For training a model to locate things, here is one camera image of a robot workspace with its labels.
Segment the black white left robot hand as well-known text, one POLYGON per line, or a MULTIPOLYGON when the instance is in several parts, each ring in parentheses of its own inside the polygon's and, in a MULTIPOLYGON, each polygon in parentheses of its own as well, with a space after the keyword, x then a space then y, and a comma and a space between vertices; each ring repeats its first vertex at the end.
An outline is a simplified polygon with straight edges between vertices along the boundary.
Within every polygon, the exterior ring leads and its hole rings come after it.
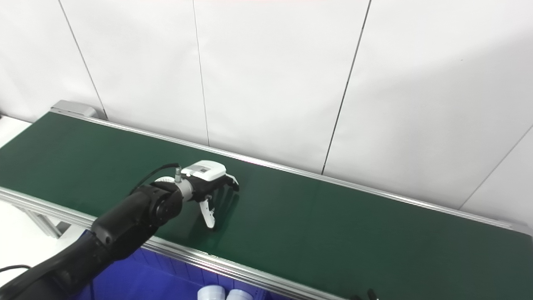
POLYGON ((236 177, 229 175, 226 167, 215 161, 202 160, 182 168, 175 179, 180 179, 176 184, 184 196, 184 201, 199 204, 205 224, 211 230, 215 229, 216 225, 213 192, 226 185, 235 192, 240 190, 236 177))

